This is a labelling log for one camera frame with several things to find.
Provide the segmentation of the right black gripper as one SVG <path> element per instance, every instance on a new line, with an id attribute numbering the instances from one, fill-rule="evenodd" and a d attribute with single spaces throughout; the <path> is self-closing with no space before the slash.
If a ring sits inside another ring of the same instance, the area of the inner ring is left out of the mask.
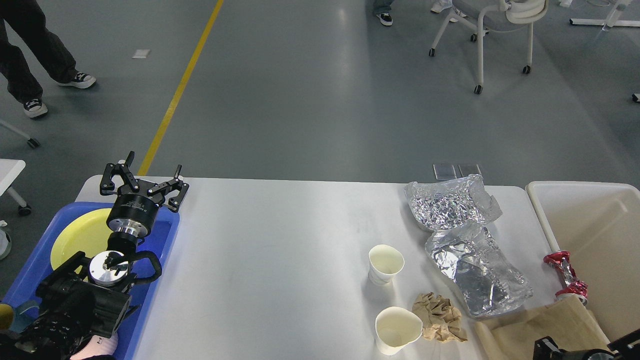
<path id="1" fill-rule="evenodd" d="M 593 348 L 587 350 L 563 351 L 550 336 L 534 342 L 533 360 L 615 360 L 617 357 L 640 356 L 640 329 L 634 330 L 610 342 L 612 351 Z"/>

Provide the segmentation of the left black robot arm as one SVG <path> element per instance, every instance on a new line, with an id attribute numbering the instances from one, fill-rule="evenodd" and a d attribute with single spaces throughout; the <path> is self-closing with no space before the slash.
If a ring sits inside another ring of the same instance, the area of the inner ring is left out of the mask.
<path id="1" fill-rule="evenodd" d="M 162 275 L 162 263 L 138 246 L 151 234 L 162 207 L 178 212 L 189 184 L 180 177 L 155 183 L 130 171 L 135 157 L 106 164 L 100 182 L 102 196 L 115 195 L 106 226 L 105 250 L 88 257 L 77 251 L 46 276 L 35 289 L 39 315 L 25 330 L 1 331 L 3 360 L 69 360 L 93 336 L 110 338 L 136 310 L 131 290 Z"/>

